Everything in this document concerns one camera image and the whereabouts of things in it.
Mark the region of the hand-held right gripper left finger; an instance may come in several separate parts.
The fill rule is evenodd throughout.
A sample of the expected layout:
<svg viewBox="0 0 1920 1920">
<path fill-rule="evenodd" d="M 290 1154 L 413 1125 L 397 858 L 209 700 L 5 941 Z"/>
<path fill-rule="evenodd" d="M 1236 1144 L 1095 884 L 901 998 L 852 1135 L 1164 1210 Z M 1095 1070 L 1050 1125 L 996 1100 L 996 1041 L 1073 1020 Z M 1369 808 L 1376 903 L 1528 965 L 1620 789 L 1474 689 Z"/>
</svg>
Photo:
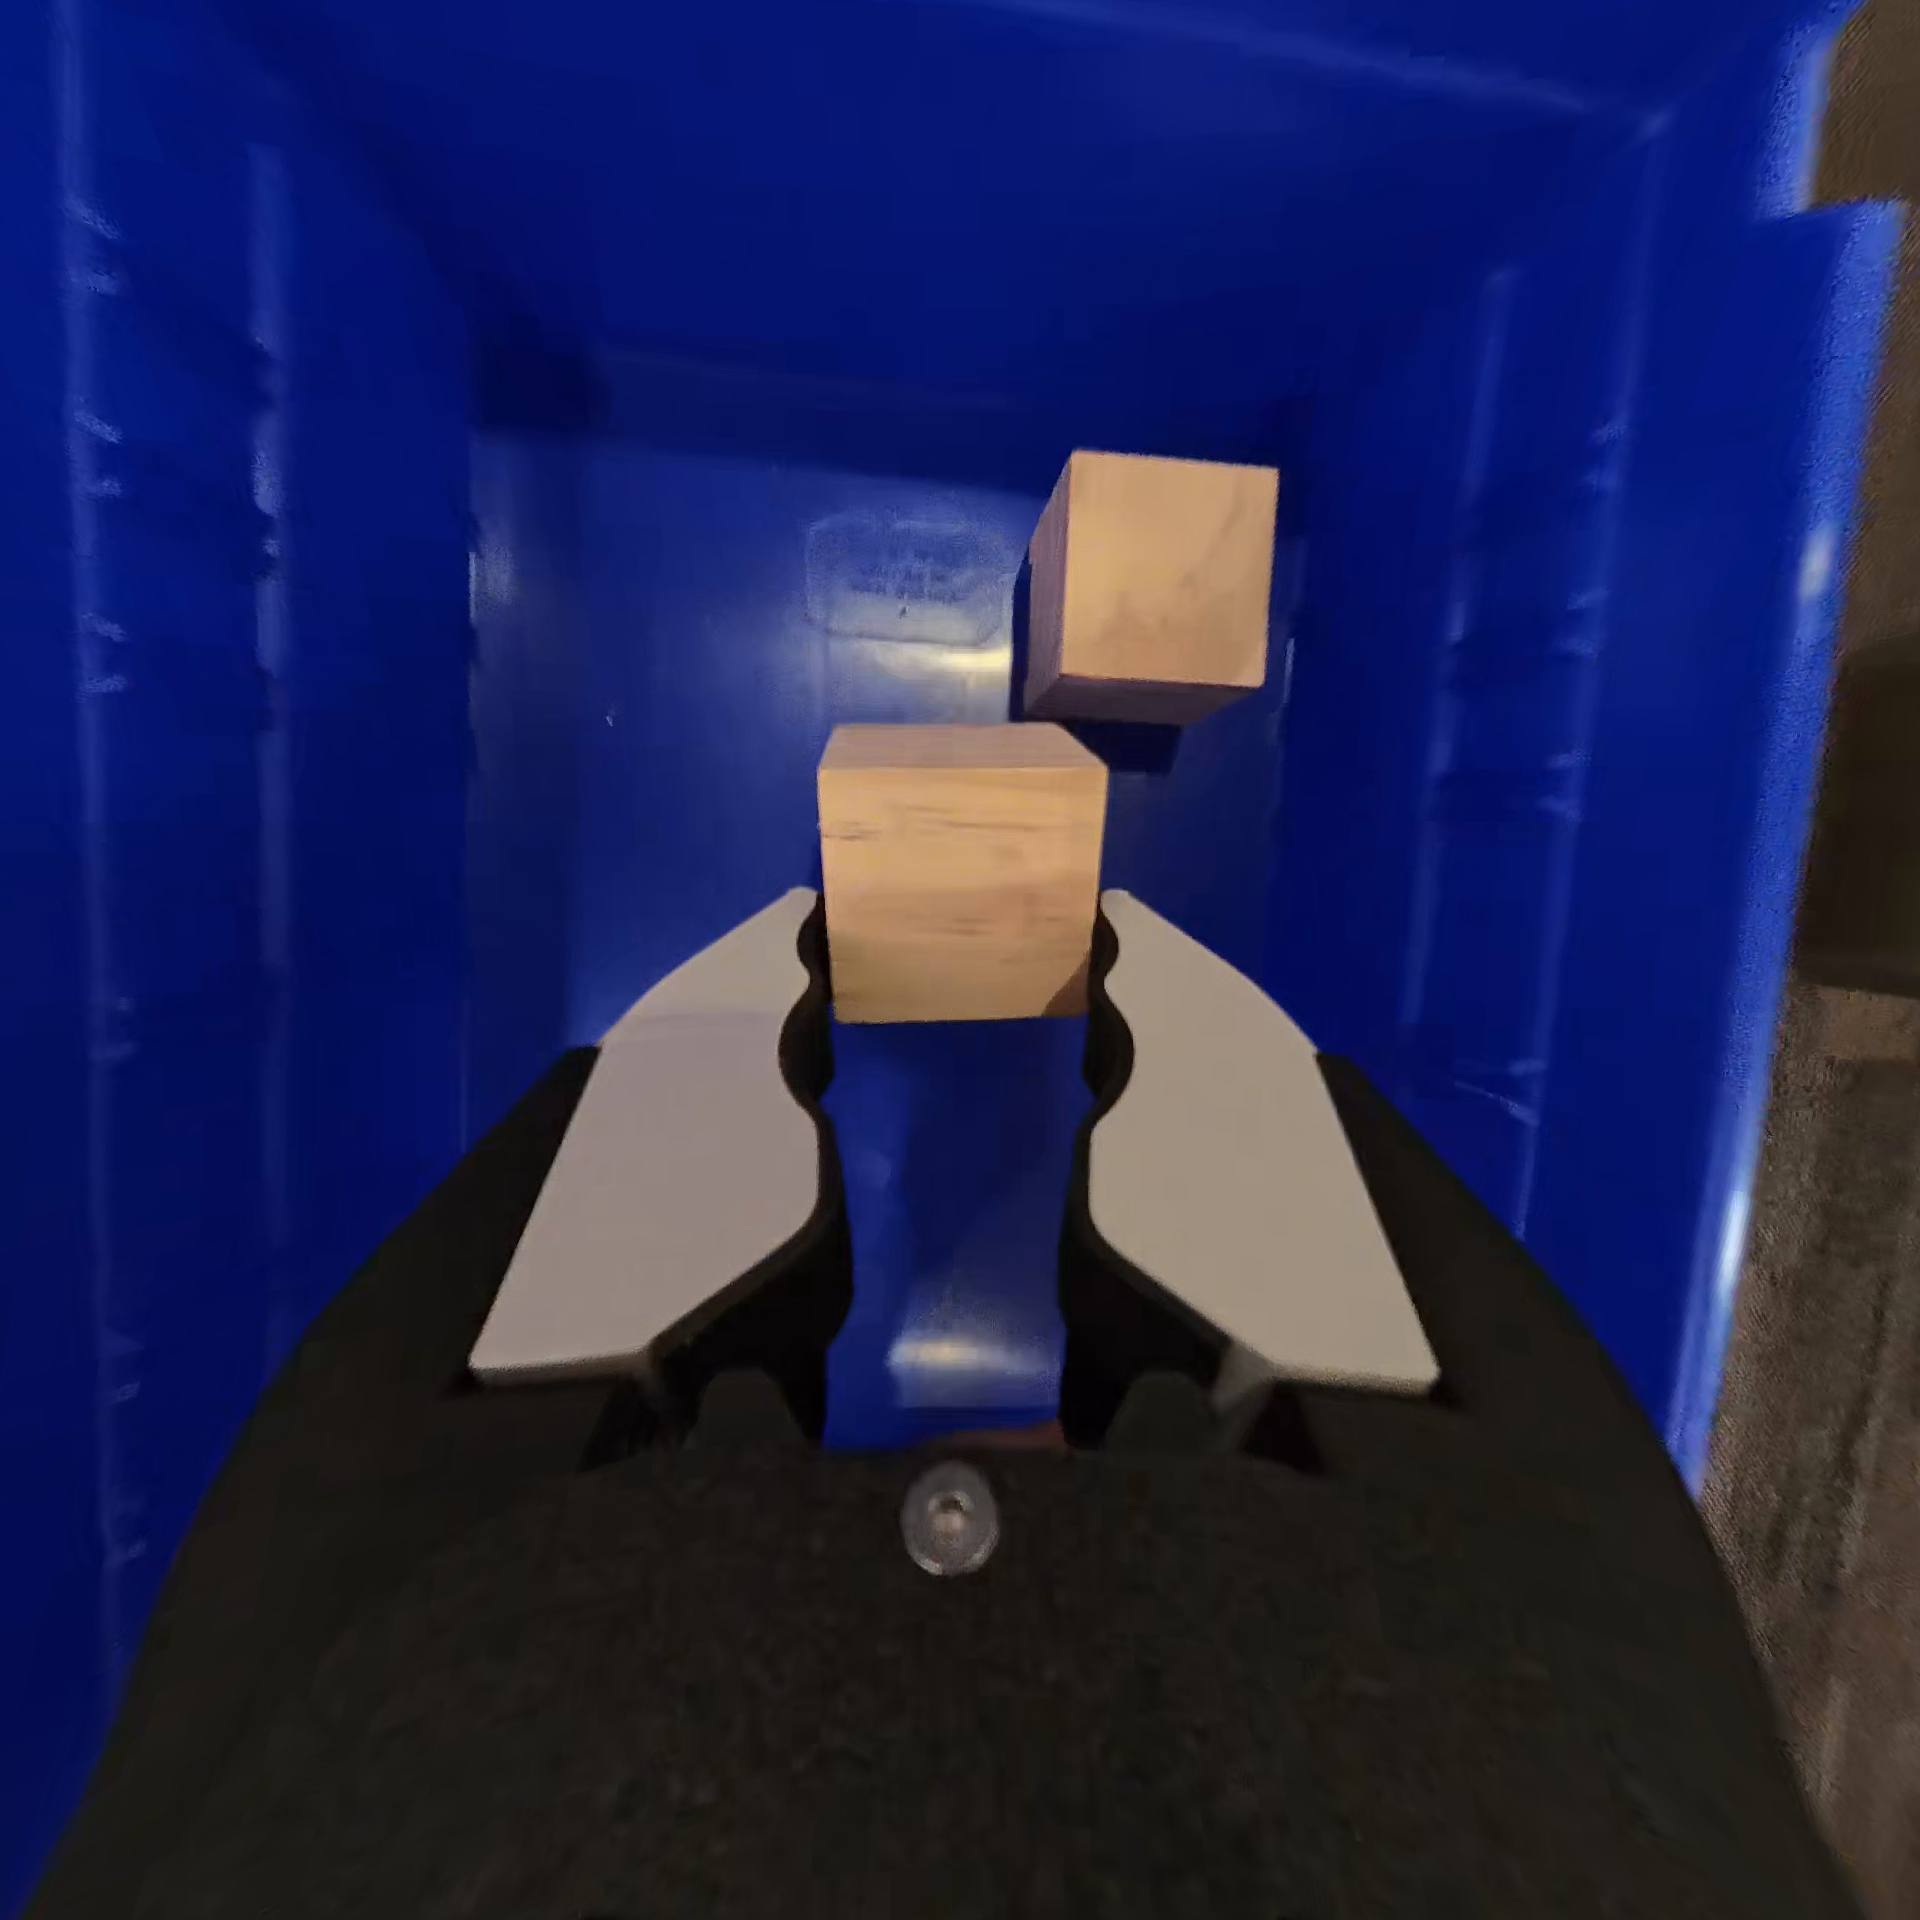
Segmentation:
<svg viewBox="0 0 1920 1920">
<path fill-rule="evenodd" d="M 712 1385 L 761 1375 L 802 1444 L 825 1439 L 856 1298 L 829 985 L 825 896 L 795 887 L 611 1025 L 472 1380 L 629 1385 L 689 1431 Z"/>
</svg>

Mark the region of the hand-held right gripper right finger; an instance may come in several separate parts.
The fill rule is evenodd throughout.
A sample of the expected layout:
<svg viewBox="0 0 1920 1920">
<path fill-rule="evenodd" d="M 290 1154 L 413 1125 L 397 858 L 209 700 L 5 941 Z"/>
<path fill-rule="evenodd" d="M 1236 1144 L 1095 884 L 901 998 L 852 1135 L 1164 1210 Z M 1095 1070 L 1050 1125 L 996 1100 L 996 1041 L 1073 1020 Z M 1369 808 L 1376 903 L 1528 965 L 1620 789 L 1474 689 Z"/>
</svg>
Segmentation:
<svg viewBox="0 0 1920 1920">
<path fill-rule="evenodd" d="M 1059 1253 L 1060 1424 L 1149 1375 L 1229 1429 L 1304 1386 L 1426 1400 L 1443 1369 L 1319 1049 L 1229 960 L 1112 887 L 1095 914 Z"/>
</svg>

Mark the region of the dark grey box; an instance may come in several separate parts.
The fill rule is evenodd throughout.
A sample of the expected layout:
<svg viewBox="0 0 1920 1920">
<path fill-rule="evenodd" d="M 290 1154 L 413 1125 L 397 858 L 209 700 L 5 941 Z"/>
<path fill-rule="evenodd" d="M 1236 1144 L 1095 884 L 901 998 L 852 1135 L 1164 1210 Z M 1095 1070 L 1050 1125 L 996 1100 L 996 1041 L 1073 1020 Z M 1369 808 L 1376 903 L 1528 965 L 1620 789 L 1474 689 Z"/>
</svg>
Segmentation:
<svg viewBox="0 0 1920 1920">
<path fill-rule="evenodd" d="M 1795 965 L 1820 986 L 1917 996 L 1915 630 L 1840 662 Z"/>
</svg>

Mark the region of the wooden cube blue tape stripe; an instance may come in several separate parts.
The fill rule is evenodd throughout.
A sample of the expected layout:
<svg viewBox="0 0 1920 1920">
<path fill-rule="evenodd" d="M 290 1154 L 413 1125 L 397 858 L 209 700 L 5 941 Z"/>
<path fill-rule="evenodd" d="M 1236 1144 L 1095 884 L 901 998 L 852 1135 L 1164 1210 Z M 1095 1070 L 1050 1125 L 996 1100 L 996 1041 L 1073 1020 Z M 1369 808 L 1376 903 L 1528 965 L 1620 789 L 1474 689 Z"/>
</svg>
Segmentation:
<svg viewBox="0 0 1920 1920">
<path fill-rule="evenodd" d="M 1266 680 L 1281 471 L 1076 448 L 1027 548 L 1027 718 L 1187 726 Z"/>
<path fill-rule="evenodd" d="M 1080 1017 L 1109 766 L 1057 725 L 841 725 L 819 766 L 843 1023 Z"/>
</svg>

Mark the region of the blue plastic bin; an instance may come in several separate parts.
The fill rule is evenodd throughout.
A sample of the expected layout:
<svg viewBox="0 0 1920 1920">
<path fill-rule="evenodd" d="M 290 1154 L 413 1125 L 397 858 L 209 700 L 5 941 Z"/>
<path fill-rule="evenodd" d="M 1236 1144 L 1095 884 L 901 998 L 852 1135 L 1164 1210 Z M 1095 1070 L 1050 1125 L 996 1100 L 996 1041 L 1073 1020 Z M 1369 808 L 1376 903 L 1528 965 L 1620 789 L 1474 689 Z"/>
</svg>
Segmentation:
<svg viewBox="0 0 1920 1920">
<path fill-rule="evenodd" d="M 1697 1505 L 1890 306 L 1861 4 L 5 4 L 5 1914 L 1859 1914 Z M 1266 680 L 1020 705 L 1076 448 Z M 468 1350 L 841 725 L 1057 725 L 1440 1361 L 1060 1424 L 1076 1017 L 827 1426 Z"/>
</svg>

